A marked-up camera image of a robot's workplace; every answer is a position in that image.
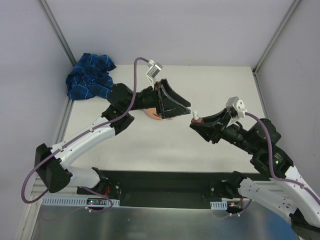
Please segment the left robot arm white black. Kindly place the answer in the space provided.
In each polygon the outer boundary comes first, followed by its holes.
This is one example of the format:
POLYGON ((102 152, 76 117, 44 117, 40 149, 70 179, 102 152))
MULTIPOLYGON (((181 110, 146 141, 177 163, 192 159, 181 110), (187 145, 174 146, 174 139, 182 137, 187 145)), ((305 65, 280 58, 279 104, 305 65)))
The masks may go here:
POLYGON ((105 191, 107 180, 98 168, 73 167, 72 163, 99 143, 127 129, 135 119, 129 113, 131 110, 154 108, 162 119, 191 112, 191 103, 177 94, 166 79, 138 93, 117 83, 111 87, 107 100, 109 107, 77 135, 51 147, 43 143, 36 148, 35 165, 39 167, 36 172, 49 193, 66 187, 85 187, 96 195, 105 191))

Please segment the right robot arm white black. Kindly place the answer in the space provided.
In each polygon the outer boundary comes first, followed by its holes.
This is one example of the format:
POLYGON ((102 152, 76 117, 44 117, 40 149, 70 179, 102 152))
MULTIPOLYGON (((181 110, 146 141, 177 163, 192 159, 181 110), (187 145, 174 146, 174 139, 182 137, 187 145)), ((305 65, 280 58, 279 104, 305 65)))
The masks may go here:
POLYGON ((246 110, 225 108, 206 117, 199 117, 194 111, 189 126, 207 142, 217 144, 224 140, 251 155, 254 168, 279 186, 286 196, 259 187, 238 171, 216 183, 215 194, 221 198, 241 196, 255 201, 290 223, 300 238, 320 238, 320 197, 303 179, 292 159, 277 146, 281 135, 270 120, 246 110))

